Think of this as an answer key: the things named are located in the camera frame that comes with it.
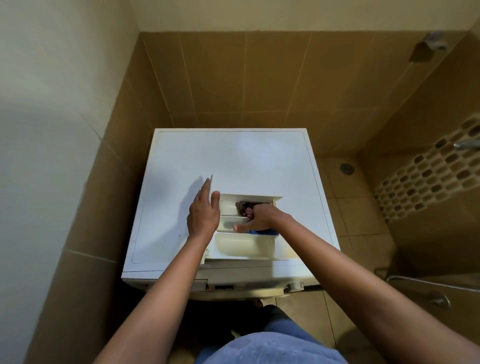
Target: tile floor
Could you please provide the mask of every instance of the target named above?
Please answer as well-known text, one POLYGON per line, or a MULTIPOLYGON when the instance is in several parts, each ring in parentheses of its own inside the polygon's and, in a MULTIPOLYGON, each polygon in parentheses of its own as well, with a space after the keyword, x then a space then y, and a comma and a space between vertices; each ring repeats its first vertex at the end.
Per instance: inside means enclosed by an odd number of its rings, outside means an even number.
MULTIPOLYGON (((389 268, 396 246, 358 162, 353 158, 327 158, 318 159, 317 165, 341 250, 377 274, 389 268), (340 172, 339 164, 343 162, 355 168, 351 176, 340 172)), ((386 363, 325 291, 264 300, 267 304, 276 304, 325 346, 338 349, 350 364, 386 363)), ((169 364, 193 361, 191 353, 179 348, 172 350, 169 364)))

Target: chrome faucet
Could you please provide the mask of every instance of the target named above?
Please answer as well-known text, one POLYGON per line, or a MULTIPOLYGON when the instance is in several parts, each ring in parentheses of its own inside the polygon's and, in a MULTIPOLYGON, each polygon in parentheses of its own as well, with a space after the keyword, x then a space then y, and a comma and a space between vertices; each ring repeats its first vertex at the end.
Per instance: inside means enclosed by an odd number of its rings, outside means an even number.
POLYGON ((453 144, 456 150, 478 149, 480 150, 480 139, 468 139, 453 144))

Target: mosaic tile border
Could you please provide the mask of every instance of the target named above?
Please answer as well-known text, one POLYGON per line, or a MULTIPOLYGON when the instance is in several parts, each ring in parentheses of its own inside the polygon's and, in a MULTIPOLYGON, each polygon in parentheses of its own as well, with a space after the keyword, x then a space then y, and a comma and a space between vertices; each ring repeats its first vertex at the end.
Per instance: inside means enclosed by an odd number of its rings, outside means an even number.
POLYGON ((455 150, 453 143, 480 139, 480 113, 413 158, 373 191, 385 222, 404 218, 453 194, 480 185, 480 150, 455 150))

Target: blue shirt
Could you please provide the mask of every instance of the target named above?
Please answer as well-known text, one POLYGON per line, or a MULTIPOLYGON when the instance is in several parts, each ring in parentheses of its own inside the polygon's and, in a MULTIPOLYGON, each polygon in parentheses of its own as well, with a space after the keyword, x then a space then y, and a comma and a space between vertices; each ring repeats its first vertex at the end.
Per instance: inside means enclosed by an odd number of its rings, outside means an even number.
POLYGON ((277 332, 256 332, 229 342, 204 364, 346 363, 337 350, 277 332))

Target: person's right arm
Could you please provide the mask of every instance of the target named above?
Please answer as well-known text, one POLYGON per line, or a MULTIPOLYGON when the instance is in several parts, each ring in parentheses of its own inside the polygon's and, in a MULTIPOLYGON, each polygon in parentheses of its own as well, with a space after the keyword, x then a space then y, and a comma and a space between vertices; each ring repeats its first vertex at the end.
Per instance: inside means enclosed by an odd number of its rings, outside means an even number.
POLYGON ((450 364, 480 360, 480 348, 306 227, 268 204, 234 230, 277 230, 353 323, 396 363, 450 364))

